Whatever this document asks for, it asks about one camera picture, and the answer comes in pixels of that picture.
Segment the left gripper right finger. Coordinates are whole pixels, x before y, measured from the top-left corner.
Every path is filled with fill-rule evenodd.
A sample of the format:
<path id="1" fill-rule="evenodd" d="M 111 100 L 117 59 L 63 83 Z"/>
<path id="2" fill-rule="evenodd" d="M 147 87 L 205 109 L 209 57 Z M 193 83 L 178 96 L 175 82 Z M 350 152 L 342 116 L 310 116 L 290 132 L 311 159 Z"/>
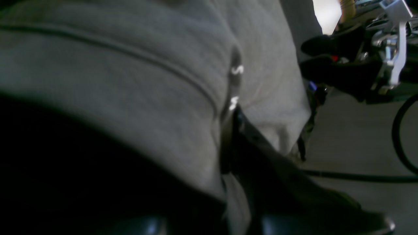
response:
<path id="1" fill-rule="evenodd" d="M 248 235 L 392 235 L 395 223 L 311 180 L 281 156 L 239 107 L 222 113 L 222 171 L 252 217 Z"/>

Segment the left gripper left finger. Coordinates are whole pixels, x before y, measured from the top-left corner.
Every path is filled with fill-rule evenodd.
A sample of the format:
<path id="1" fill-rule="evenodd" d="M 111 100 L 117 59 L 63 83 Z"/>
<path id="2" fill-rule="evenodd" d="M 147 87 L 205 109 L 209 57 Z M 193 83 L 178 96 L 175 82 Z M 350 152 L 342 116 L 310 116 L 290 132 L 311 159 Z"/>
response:
<path id="1" fill-rule="evenodd" d="M 224 213 L 79 118 L 1 95 L 2 235 L 227 235 Z"/>

